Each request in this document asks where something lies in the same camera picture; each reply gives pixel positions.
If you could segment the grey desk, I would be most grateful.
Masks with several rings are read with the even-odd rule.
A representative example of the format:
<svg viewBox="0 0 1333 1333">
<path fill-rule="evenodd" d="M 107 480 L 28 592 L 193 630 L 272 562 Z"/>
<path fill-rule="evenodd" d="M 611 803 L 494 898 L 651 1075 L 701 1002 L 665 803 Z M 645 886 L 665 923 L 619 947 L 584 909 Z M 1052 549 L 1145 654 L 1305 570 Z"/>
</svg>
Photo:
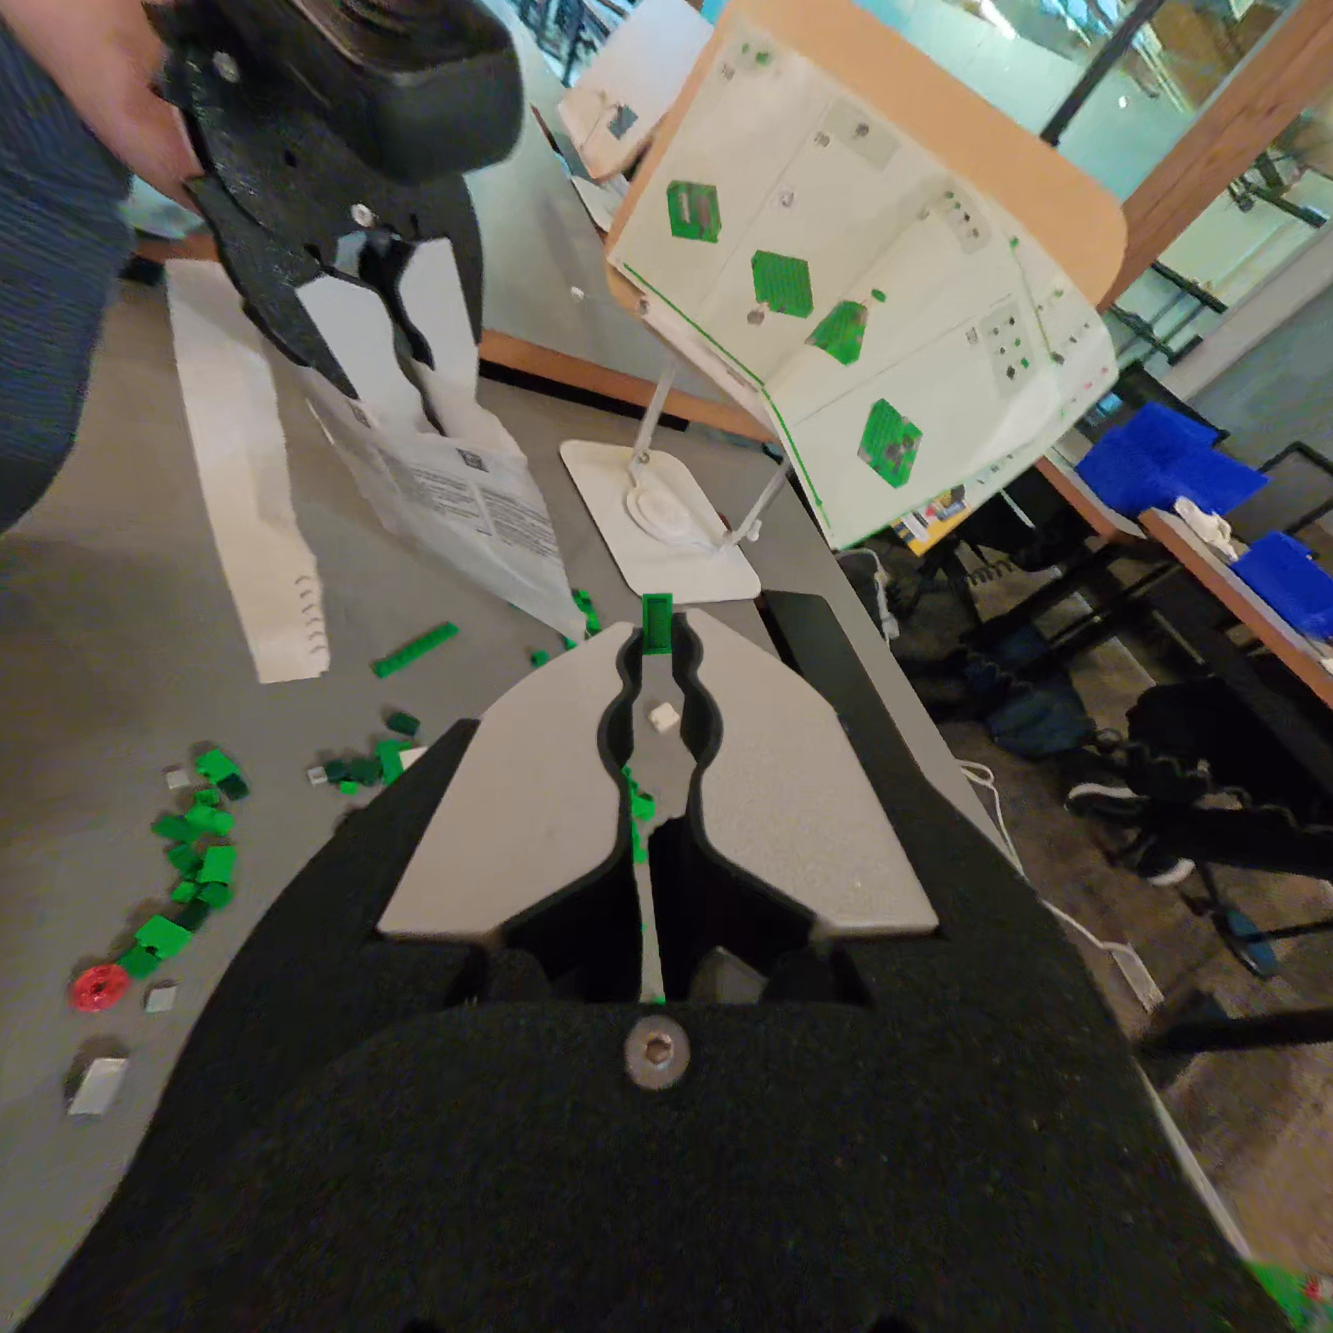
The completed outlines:
<svg viewBox="0 0 1333 1333">
<path fill-rule="evenodd" d="M 1183 1180 L 1100 991 L 993 831 L 881 793 L 924 939 L 773 943 L 778 999 L 641 991 L 622 852 L 489 943 L 389 939 L 481 711 L 549 634 L 383 530 L 278 374 L 324 675 L 258 683 L 212 549 L 165 294 L 107 313 L 63 505 L 2 540 L 2 1326 L 1285 1329 Z M 502 398 L 602 624 L 636 621 L 547 403 Z M 394 678 L 370 664 L 455 636 Z M 306 786 L 389 708 L 394 786 Z M 96 1014 L 168 891 L 170 770 L 229 748 L 237 898 Z M 177 986 L 177 1007 L 140 991 Z M 127 1057 L 101 1120 L 74 1067 Z"/>
</svg>

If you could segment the small heap of dark bricks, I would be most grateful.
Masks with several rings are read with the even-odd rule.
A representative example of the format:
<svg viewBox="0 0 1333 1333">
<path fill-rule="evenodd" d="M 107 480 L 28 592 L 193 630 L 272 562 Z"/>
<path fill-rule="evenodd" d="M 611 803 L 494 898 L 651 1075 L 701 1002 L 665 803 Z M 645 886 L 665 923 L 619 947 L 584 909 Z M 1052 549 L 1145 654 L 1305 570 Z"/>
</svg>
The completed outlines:
<svg viewBox="0 0 1333 1333">
<path fill-rule="evenodd" d="M 363 752 L 323 752 L 306 762 L 306 786 L 333 786 L 345 798 L 394 786 L 428 752 L 421 720 L 399 708 L 383 715 L 383 730 Z"/>
</svg>

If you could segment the curved row of green bricks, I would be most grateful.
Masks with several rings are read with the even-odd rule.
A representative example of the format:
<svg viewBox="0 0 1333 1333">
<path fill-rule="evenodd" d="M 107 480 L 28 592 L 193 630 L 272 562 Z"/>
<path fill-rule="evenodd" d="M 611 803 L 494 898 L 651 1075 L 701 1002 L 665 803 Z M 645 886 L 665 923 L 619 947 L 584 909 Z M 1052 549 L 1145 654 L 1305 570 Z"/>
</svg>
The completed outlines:
<svg viewBox="0 0 1333 1333">
<path fill-rule="evenodd" d="M 127 982 L 159 972 L 237 898 L 237 816 L 252 798 L 240 761 L 222 746 L 205 746 L 170 770 L 168 790 L 170 807 L 154 818 L 154 839 L 168 863 L 168 891 L 112 957 Z"/>
</svg>

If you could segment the yellow toy box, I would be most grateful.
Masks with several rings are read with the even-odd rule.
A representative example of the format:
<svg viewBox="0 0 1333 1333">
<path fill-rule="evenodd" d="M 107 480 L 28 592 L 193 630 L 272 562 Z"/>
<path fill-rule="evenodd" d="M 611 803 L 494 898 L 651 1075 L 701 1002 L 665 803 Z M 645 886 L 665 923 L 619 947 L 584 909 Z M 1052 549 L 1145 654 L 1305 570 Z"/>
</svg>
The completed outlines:
<svg viewBox="0 0 1333 1333">
<path fill-rule="evenodd" d="M 974 512 L 967 485 L 952 485 L 924 501 L 924 510 L 901 512 L 891 530 L 909 554 L 924 554 L 943 542 Z"/>
</svg>

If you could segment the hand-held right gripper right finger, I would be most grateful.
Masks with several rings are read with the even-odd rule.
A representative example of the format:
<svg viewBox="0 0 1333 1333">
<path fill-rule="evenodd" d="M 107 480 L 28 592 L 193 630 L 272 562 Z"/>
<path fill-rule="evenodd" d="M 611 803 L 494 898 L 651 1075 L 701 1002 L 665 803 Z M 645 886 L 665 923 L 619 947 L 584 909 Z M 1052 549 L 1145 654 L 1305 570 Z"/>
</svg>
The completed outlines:
<svg viewBox="0 0 1333 1333">
<path fill-rule="evenodd" d="M 706 852 L 817 939 L 933 934 L 941 916 L 834 708 L 706 609 L 672 616 L 687 816 Z"/>
</svg>

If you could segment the wooden table with black legs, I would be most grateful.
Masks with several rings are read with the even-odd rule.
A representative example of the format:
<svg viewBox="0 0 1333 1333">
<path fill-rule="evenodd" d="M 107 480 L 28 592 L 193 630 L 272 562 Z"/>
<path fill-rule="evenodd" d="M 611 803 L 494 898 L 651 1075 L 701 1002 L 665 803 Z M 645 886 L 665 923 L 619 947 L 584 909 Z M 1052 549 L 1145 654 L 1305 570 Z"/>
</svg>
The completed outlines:
<svg viewBox="0 0 1333 1333">
<path fill-rule="evenodd" d="M 1035 456 L 1035 471 L 1043 474 L 1043 484 L 1088 522 L 1098 542 L 1118 542 L 1118 545 L 1143 545 L 1149 542 L 1149 534 L 1143 530 L 1143 522 L 1125 521 L 1123 512 L 1109 510 L 1085 484 L 1080 474 L 1073 474 L 1073 468 L 1054 456 L 1043 453 Z"/>
<path fill-rule="evenodd" d="M 1330 642 L 1288 624 L 1231 566 L 1176 512 L 1145 510 L 1138 526 L 1158 540 L 1271 660 L 1333 708 Z"/>
</svg>

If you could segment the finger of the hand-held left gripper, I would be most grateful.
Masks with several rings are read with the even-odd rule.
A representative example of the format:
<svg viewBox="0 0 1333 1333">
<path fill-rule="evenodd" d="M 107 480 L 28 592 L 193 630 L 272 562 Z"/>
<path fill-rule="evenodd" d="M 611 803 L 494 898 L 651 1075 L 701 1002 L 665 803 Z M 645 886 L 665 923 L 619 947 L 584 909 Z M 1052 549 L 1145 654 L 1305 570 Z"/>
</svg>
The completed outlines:
<svg viewBox="0 0 1333 1333">
<path fill-rule="evenodd" d="M 461 434 L 475 411 L 479 350 L 449 239 L 414 242 L 395 275 L 389 368 L 395 434 Z"/>
<path fill-rule="evenodd" d="M 368 428 L 431 428 L 421 368 L 431 345 L 409 313 L 404 275 L 414 242 L 399 234 L 350 234 L 350 267 L 301 284 L 296 294 L 323 333 L 345 398 Z"/>
</svg>

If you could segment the white printed paper bag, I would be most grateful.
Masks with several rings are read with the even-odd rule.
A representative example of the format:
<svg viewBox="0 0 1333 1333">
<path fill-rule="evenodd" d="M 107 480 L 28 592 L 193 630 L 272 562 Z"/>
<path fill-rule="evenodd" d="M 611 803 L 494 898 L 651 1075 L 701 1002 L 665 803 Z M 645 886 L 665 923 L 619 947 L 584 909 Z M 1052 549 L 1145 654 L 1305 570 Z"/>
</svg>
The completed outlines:
<svg viewBox="0 0 1333 1333">
<path fill-rule="evenodd" d="M 345 460 L 375 516 L 461 576 L 530 612 L 564 641 L 584 641 L 556 530 L 524 448 L 502 420 L 431 368 L 411 416 L 350 400 L 299 369 L 324 440 Z"/>
</svg>

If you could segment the person's left hand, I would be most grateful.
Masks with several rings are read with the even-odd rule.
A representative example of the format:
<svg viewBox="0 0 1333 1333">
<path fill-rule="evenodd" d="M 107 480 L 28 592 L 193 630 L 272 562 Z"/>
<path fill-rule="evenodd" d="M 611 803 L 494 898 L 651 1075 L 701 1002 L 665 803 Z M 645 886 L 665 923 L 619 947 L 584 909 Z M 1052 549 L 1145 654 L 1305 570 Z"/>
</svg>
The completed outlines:
<svg viewBox="0 0 1333 1333">
<path fill-rule="evenodd" d="M 182 113 L 155 93 L 165 42 L 147 3 L 86 0 L 66 3 L 58 38 L 69 42 L 63 86 L 88 129 L 165 198 L 190 205 L 190 180 L 202 172 Z"/>
</svg>

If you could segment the grey table with wooden edge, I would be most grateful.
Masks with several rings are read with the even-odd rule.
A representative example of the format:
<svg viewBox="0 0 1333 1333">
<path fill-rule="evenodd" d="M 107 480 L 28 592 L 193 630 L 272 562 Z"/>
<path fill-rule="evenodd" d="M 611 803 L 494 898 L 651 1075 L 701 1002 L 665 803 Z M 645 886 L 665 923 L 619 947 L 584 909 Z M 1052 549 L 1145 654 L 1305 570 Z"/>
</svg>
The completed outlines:
<svg viewBox="0 0 1333 1333">
<path fill-rule="evenodd" d="M 512 47 L 527 101 L 521 143 L 502 166 L 467 172 L 481 242 L 479 369 L 641 416 L 665 348 L 611 294 L 602 234 L 547 138 L 564 93 L 556 73 L 524 26 Z"/>
</svg>

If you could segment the clear white slope brick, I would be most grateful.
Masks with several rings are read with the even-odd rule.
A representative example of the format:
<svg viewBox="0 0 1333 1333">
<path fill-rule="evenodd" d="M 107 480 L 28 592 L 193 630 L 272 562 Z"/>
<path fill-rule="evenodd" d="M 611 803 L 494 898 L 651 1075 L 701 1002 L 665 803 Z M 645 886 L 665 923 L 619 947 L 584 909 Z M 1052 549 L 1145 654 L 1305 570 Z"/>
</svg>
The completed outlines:
<svg viewBox="0 0 1333 1333">
<path fill-rule="evenodd" d="M 63 1095 L 63 1112 L 69 1120 L 101 1120 L 122 1087 L 127 1075 L 127 1057 L 94 1057 L 83 1067 L 74 1067 Z"/>
</svg>

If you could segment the blue storage bin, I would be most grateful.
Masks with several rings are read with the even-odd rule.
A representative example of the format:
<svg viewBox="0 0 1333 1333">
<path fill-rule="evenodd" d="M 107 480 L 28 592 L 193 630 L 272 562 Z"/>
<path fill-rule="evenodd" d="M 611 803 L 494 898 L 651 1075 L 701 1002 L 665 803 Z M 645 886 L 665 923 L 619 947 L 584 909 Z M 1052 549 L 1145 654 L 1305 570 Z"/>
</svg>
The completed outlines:
<svg viewBox="0 0 1333 1333">
<path fill-rule="evenodd" d="M 1164 403 L 1138 408 L 1085 448 L 1073 474 L 1125 521 L 1145 510 L 1176 510 L 1188 496 L 1201 512 L 1228 516 L 1269 474 L 1215 448 L 1215 429 Z"/>
<path fill-rule="evenodd" d="M 1333 641 L 1333 576 L 1310 545 L 1285 530 L 1266 530 L 1231 571 L 1266 599 L 1290 630 L 1310 641 Z"/>
</svg>

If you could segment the white cloth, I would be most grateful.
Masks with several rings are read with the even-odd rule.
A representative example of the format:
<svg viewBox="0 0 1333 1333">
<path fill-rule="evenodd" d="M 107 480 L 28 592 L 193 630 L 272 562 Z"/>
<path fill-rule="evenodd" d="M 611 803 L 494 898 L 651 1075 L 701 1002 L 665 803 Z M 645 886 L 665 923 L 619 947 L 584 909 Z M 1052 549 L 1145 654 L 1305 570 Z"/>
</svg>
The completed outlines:
<svg viewBox="0 0 1333 1333">
<path fill-rule="evenodd" d="M 1176 496 L 1176 516 L 1178 522 L 1204 542 L 1223 566 L 1234 566 L 1241 557 L 1241 542 L 1234 545 L 1234 530 L 1219 512 L 1209 512 L 1194 505 L 1190 496 Z"/>
</svg>

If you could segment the long narrow green plate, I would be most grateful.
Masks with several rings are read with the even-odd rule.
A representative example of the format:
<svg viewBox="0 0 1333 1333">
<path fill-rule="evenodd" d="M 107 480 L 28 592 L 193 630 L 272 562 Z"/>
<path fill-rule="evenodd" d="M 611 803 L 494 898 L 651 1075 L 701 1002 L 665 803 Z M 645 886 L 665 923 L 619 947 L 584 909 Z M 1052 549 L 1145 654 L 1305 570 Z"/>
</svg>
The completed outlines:
<svg viewBox="0 0 1333 1333">
<path fill-rule="evenodd" d="M 411 636 L 409 642 L 394 649 L 389 654 L 370 664 L 375 678 L 394 678 L 404 675 L 409 667 L 414 667 L 419 660 L 428 660 L 431 650 L 438 650 L 443 642 L 449 642 L 455 636 L 451 621 L 431 624 L 419 636 Z"/>
</svg>

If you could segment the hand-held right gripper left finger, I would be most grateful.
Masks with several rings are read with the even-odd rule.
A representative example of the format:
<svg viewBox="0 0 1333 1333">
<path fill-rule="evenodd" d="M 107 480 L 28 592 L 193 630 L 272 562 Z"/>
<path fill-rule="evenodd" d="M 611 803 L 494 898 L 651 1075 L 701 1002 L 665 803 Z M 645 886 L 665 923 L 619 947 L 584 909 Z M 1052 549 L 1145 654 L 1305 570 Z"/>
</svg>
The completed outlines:
<svg viewBox="0 0 1333 1333">
<path fill-rule="evenodd" d="M 636 696 L 641 634 L 628 621 L 502 691 L 464 746 L 379 933 L 489 943 L 606 868 L 628 835 Z"/>
</svg>

